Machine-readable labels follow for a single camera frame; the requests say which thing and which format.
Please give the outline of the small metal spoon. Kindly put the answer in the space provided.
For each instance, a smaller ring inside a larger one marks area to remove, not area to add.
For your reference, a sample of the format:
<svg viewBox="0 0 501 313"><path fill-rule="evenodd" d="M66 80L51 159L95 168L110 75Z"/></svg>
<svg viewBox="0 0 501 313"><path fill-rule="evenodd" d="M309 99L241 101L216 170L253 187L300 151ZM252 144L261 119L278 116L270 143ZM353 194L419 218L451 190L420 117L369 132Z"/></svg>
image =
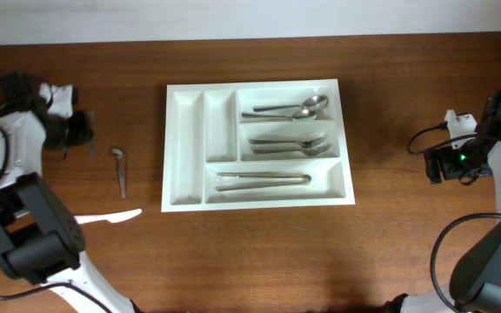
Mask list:
<svg viewBox="0 0 501 313"><path fill-rule="evenodd" d="M90 159L95 162L96 161L96 148L95 148L95 139L92 138L89 142L89 148L90 148Z"/></svg>
<svg viewBox="0 0 501 313"><path fill-rule="evenodd" d="M126 198L126 179L125 179L125 166L124 166L124 151L118 147L112 147L111 153L117 159L117 170L118 170L118 179L121 190L121 197Z"/></svg>

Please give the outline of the pink handled utensil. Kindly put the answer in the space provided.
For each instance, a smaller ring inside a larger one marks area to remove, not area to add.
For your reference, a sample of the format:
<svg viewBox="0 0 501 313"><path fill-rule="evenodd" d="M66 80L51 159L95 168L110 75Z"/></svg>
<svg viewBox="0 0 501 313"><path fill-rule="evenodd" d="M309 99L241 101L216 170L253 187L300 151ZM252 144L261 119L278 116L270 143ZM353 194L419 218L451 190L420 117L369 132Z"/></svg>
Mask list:
<svg viewBox="0 0 501 313"><path fill-rule="evenodd" d="M97 214L97 215L79 215L74 216L78 224L95 223L95 222L107 222L107 223L121 223L130 220L136 216L143 213L140 208L133 210L125 210L108 214Z"/></svg>

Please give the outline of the metal fork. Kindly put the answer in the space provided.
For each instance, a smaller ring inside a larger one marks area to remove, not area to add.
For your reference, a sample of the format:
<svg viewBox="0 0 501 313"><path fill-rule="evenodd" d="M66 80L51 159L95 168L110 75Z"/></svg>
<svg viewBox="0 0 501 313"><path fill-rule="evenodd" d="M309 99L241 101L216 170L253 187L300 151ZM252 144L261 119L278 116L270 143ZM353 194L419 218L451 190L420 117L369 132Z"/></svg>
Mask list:
<svg viewBox="0 0 501 313"><path fill-rule="evenodd" d="M324 142L325 137L314 137L304 140L297 139L249 139L250 144L295 143L303 148L311 148Z"/></svg>
<svg viewBox="0 0 501 313"><path fill-rule="evenodd" d="M276 154L276 153L289 153L289 152L299 152L304 154L305 156L308 157L313 157L320 155L326 151L328 151L331 148L330 144L324 144L316 147L311 147L311 148L302 148L302 147L295 147L295 148L279 148L279 149L259 149L259 148L251 148L251 151L254 154Z"/></svg>

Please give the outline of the large metal spoon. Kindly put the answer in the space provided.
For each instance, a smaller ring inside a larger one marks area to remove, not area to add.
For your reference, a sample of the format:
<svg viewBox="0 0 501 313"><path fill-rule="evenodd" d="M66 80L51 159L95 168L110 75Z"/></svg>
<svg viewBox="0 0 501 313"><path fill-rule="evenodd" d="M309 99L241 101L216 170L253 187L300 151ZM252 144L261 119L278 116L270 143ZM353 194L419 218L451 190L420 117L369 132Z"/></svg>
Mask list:
<svg viewBox="0 0 501 313"><path fill-rule="evenodd" d="M241 116L242 118L277 118L277 119L283 118L291 121L314 120L317 118L317 114L311 110L298 110L291 115L274 115L274 114L243 112Z"/></svg>
<svg viewBox="0 0 501 313"><path fill-rule="evenodd" d="M279 104L270 106L254 106L252 109L254 112L265 112L271 110L283 110L292 108L299 108L300 110L319 111L323 110L329 104L329 102L330 99L326 95L320 95L320 96L308 97L301 103Z"/></svg>

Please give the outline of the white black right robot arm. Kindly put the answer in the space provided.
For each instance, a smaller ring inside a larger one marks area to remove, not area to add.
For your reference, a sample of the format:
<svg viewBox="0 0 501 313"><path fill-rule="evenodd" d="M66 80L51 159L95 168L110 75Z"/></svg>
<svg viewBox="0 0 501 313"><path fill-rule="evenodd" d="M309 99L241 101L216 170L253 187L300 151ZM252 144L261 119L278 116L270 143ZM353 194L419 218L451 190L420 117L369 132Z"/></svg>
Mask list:
<svg viewBox="0 0 501 313"><path fill-rule="evenodd" d="M450 138L420 150L431 183L458 180L463 186L482 176L494 180L497 210L462 216L443 228L432 246L433 290L402 294L386 302L383 312L501 312L501 90L488 99L480 120L448 110L438 125ZM460 257L445 287L438 283L437 256L445 237L462 223L492 219L495 226Z"/></svg>

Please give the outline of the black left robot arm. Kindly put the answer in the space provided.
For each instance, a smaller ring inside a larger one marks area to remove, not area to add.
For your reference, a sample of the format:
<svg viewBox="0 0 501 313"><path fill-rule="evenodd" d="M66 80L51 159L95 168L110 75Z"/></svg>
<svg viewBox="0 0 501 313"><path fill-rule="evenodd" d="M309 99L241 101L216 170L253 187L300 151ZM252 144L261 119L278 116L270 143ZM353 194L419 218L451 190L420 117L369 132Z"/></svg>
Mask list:
<svg viewBox="0 0 501 313"><path fill-rule="evenodd" d="M77 312L137 312L86 253L82 222L43 179L43 150L92 144L92 113L78 110L73 84L56 86L23 72L0 77L0 269L31 289L51 290Z"/></svg>

